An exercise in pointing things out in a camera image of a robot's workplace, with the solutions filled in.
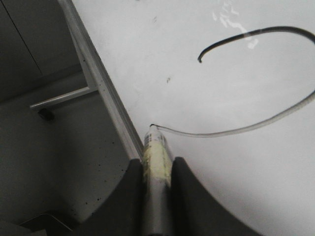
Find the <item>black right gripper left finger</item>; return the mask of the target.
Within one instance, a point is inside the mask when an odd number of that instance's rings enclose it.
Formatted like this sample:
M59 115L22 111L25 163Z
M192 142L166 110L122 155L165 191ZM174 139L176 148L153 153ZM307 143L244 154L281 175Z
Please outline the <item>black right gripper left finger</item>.
M106 201L83 224L75 236L139 236L144 198L143 166L132 159L123 178Z

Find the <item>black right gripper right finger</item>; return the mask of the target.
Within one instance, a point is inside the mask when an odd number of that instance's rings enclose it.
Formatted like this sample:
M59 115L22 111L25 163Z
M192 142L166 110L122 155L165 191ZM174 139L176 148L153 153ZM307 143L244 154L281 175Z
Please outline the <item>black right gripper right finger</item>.
M199 182L182 157L171 171L171 199L177 236L258 236L226 210Z

